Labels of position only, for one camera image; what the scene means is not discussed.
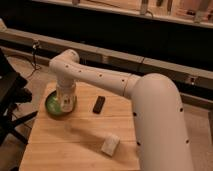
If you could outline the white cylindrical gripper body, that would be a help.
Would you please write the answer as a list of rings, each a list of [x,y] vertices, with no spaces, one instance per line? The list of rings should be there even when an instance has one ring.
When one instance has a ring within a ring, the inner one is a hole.
[[[56,86],[56,96],[62,111],[72,111],[76,104],[76,84],[70,87]]]

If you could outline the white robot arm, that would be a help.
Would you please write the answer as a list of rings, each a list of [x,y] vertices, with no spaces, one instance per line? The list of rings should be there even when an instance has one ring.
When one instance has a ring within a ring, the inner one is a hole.
[[[77,80],[131,101],[141,171],[194,171],[183,103],[171,79],[158,73],[137,76],[81,65],[72,49],[51,59],[49,67],[66,113],[74,108]]]

